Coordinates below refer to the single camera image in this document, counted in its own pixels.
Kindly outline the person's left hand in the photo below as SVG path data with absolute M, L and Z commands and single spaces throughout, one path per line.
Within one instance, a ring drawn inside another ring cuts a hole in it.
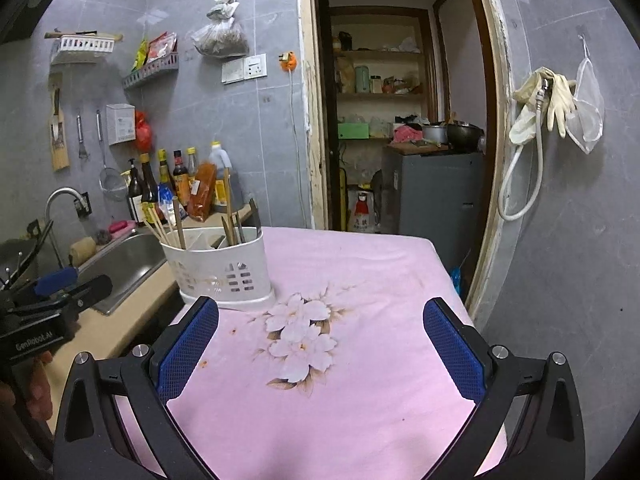
M 39 356 L 35 356 L 32 364 L 30 364 L 26 406 L 29 414 L 38 422 L 47 422 L 51 419 L 53 413 L 51 388 L 44 370 L 52 360 L 52 353 L 46 351 Z

